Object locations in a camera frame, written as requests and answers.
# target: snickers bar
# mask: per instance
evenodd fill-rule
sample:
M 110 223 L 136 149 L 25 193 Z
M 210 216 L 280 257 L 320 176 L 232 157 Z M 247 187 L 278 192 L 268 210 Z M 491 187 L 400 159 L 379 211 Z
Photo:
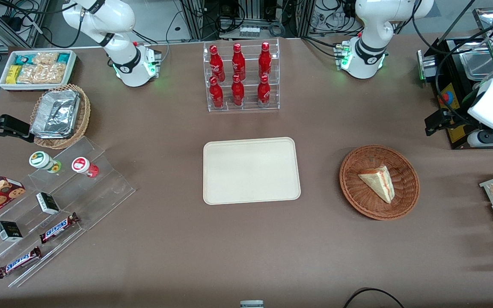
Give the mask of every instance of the snickers bar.
M 41 234 L 39 237 L 41 238 L 41 244 L 47 243 L 51 238 L 56 237 L 58 234 L 61 234 L 64 230 L 71 227 L 72 224 L 75 224 L 80 219 L 77 217 L 77 214 L 74 212 L 62 222 L 52 227 L 50 230 Z
M 0 267 L 0 279 L 4 278 L 15 269 L 23 267 L 26 263 L 41 257 L 43 257 L 41 256 L 41 250 L 39 250 L 39 247 L 36 246 L 32 251 L 16 259 L 12 263 L 9 263 L 6 267 Z

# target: jar lid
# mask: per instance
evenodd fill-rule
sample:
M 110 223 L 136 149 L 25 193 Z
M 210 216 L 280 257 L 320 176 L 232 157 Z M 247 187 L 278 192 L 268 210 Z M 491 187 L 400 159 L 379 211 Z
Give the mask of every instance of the jar lid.
M 50 157 L 47 153 L 43 151 L 37 151 L 32 156 L 30 156 L 30 166 L 34 166 L 36 168 L 41 168 L 46 166 L 49 163 Z
M 83 173 L 87 171 L 90 167 L 90 162 L 88 159 L 84 157 L 77 157 L 72 162 L 72 169 L 77 173 Z

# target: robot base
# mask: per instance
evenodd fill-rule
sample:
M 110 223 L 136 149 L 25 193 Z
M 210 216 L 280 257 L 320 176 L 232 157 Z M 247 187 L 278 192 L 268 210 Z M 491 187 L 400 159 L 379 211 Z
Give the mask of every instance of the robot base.
M 140 51 L 140 62 L 132 69 L 132 72 L 124 74 L 119 72 L 115 65 L 113 68 L 117 77 L 127 86 L 142 86 L 153 78 L 159 77 L 161 68 L 161 53 L 145 46 L 137 46 Z
M 358 40 L 358 37 L 354 37 L 349 41 L 343 41 L 340 47 L 334 47 L 334 55 L 340 56 L 340 59 L 336 59 L 336 67 L 338 70 L 348 72 L 354 78 L 368 79 L 382 67 L 385 54 L 382 55 L 379 62 L 364 63 L 364 60 L 355 51 L 355 43 Z

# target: small jar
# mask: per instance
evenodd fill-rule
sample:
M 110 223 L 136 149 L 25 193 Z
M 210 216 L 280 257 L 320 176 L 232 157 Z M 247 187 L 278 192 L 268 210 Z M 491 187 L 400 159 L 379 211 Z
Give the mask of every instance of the small jar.
M 72 169 L 89 178 L 94 178 L 98 175 L 98 166 L 91 164 L 90 161 L 84 157 L 77 157 L 74 162 L 72 162 Z
M 49 154 L 43 151 L 37 151 L 30 156 L 30 165 L 41 170 L 47 170 L 48 173 L 57 173 L 62 164 L 49 156 Z

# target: sandwich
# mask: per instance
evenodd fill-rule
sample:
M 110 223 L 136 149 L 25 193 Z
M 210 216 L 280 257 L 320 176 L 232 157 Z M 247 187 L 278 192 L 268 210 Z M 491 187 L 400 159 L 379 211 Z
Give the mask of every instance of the sandwich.
M 358 174 L 359 178 L 368 185 L 385 202 L 391 203 L 395 197 L 395 190 L 391 182 L 391 176 L 387 166 L 363 170 Z

